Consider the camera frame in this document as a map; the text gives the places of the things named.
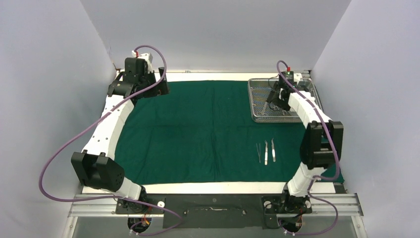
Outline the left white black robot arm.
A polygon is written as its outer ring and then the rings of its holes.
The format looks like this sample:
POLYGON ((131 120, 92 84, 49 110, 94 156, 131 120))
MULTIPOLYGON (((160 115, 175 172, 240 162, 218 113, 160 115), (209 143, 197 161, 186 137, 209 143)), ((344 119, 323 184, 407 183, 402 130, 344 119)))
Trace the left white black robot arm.
POLYGON ((71 164, 80 183, 85 187, 105 191, 122 201, 135 213, 150 209, 146 189, 128 179, 125 170, 115 160, 116 146, 128 116, 139 99, 169 93, 167 80, 156 87, 142 92, 156 83, 150 53, 125 59, 125 68, 119 71, 109 85, 105 107, 105 117, 95 128, 92 137, 81 152, 73 153, 71 164))

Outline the dark green surgical cloth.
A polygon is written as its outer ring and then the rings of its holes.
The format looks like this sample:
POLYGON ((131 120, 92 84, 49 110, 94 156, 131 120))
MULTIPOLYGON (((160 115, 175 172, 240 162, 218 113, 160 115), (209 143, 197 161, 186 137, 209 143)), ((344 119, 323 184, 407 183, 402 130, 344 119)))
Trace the dark green surgical cloth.
POLYGON ((167 95, 140 99, 123 127, 114 159, 130 180, 146 185, 287 182, 293 177, 301 162, 304 127, 254 122, 247 82, 190 81, 169 86, 167 95))

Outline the thin steel tweezers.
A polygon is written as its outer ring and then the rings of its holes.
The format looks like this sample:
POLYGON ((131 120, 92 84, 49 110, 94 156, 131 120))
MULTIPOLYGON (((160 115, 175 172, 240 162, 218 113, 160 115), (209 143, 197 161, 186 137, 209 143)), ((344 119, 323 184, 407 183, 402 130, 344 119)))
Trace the thin steel tweezers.
POLYGON ((261 163, 261 144, 257 143, 256 148, 257 148, 257 155, 258 155, 259 163, 261 163))

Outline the metal wire mesh tray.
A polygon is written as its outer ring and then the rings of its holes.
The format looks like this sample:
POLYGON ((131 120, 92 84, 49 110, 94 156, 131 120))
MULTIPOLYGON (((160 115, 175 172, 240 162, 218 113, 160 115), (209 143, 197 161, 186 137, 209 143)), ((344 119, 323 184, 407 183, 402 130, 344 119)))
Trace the metal wire mesh tray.
MULTIPOLYGON (((261 123, 281 123, 281 122, 301 122, 298 114, 293 111, 286 111, 276 106, 274 103, 268 103, 267 99, 272 92, 278 78, 252 78, 248 81, 248 94, 253 121, 261 123)), ((322 105, 317 90, 310 78, 301 78, 295 74, 292 81, 298 89, 306 89, 313 98, 313 103, 317 105, 319 113, 325 121, 330 118, 322 111, 322 105)))

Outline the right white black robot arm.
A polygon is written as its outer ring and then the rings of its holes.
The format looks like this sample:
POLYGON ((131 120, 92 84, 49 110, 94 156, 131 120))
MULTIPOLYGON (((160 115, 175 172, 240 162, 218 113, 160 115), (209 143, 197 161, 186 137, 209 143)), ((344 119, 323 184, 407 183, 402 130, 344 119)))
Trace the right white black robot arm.
POLYGON ((267 102, 296 112, 305 128, 300 146, 301 162, 284 188, 280 206, 286 212, 309 209, 313 184, 318 180, 334 181, 340 175, 344 126, 321 110, 306 87, 289 80, 275 82, 267 102))

